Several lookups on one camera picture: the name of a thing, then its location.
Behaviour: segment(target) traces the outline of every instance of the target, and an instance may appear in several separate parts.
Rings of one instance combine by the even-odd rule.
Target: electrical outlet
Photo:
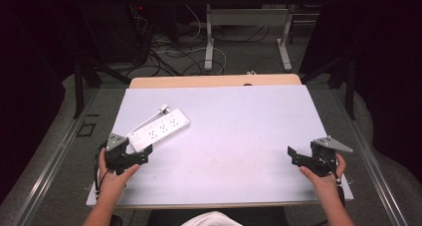
[[[189,125],[190,121],[177,109],[137,129],[127,137],[136,152],[140,152],[151,144],[155,146],[163,143]]]

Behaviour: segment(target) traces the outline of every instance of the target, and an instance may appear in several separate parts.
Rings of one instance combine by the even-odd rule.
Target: desk leg
[[[288,73],[292,71],[292,65],[291,65],[291,62],[290,62],[290,59],[289,59],[288,51],[286,49],[286,42],[289,38],[289,31],[290,31],[290,27],[292,25],[292,19],[293,19],[294,13],[295,13],[295,5],[290,5],[289,11],[288,11],[288,16],[286,17],[286,21],[285,21],[285,24],[284,24],[283,37],[282,37],[282,39],[277,40],[277,45],[279,47],[280,56],[282,57],[283,68]]]
[[[211,6],[207,5],[207,50],[205,52],[205,71],[212,70],[212,57],[214,51],[214,39],[212,38],[212,19],[211,19]]]

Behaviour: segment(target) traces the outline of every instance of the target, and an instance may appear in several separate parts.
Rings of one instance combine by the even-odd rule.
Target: desk
[[[180,82],[183,86],[174,88]],[[154,148],[116,207],[317,203],[312,185],[287,155],[288,145],[311,155],[310,141],[326,136],[296,75],[136,79],[112,131],[125,135],[163,103],[181,109],[190,126]],[[344,192],[347,200],[353,198],[348,185]],[[93,189],[87,205],[95,203]]]
[[[277,46],[282,58],[283,68],[286,72],[292,71],[286,42],[292,25],[295,5],[289,5],[288,9],[211,9],[207,5],[207,49],[205,54],[204,69],[212,69],[214,39],[212,38],[213,25],[269,25],[284,26],[282,38],[277,39]]]

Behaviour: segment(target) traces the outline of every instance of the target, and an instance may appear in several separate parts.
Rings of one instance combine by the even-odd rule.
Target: dark background
[[[373,144],[422,181],[418,163],[422,154],[419,146],[422,15],[417,0],[381,2],[369,9],[354,5],[324,6],[301,72],[311,73],[357,43],[360,55],[356,89],[373,117]],[[0,201],[42,141],[64,98],[61,82],[73,73],[66,36],[52,4],[56,6],[49,0],[0,0],[0,60],[6,80],[2,91],[6,108],[2,108],[5,117],[1,132],[6,140],[0,154],[0,173],[4,179]],[[87,15],[75,6],[66,6],[64,11],[79,44],[91,56],[101,59]],[[368,28],[356,31],[362,26]],[[112,35],[106,29],[105,34]]]

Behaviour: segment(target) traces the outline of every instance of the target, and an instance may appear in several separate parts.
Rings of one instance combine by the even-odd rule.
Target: gray floor
[[[260,28],[261,26],[222,28],[216,31],[216,37],[219,33],[224,33],[224,40],[245,40]],[[299,71],[312,29],[312,26],[295,28],[293,43],[288,46],[294,73]],[[265,30],[264,28],[254,39],[264,36]],[[246,74],[251,70],[258,74],[282,74],[284,71],[275,42],[280,37],[280,31],[278,28],[270,28],[268,36],[260,42],[217,41],[215,47],[224,55],[215,51],[214,58],[221,64],[226,63],[225,75]],[[192,37],[185,37],[183,41],[201,42]],[[202,42],[195,48],[203,46]],[[163,51],[166,47],[155,50]],[[180,72],[193,64],[192,59],[200,61],[204,58],[203,51],[192,52],[189,55],[192,59],[159,55]],[[114,68],[124,71],[124,66]],[[153,72],[152,68],[139,69],[129,76],[145,77]],[[186,74],[196,73],[197,67],[186,71]],[[207,74],[222,73],[215,67]],[[107,138],[124,88],[127,87],[110,76],[101,76],[103,86],[99,90],[86,89],[88,105],[83,116],[76,120],[73,120],[73,78],[63,82],[67,92],[61,110],[25,172],[1,205],[0,225],[76,225],[87,217],[90,208],[85,206],[88,195],[85,187],[92,182],[94,152],[98,143]],[[373,150],[370,145],[371,117],[364,101],[356,96],[357,120],[350,121],[342,107],[344,88],[331,91],[325,82],[326,76],[321,76],[309,84],[322,123],[328,133],[358,149],[356,154],[346,156],[347,172],[353,180],[350,187],[355,196],[355,200],[347,203],[351,217],[357,225],[419,225],[422,222],[419,215],[422,212],[420,183],[404,167]],[[93,135],[86,137],[83,136],[86,130],[84,125],[89,123],[94,123],[96,127]],[[291,225],[313,225],[323,220],[323,213],[318,205],[291,206],[286,208],[286,212]],[[148,211],[130,210],[116,210],[115,213],[124,219],[124,225],[145,225],[149,214]]]

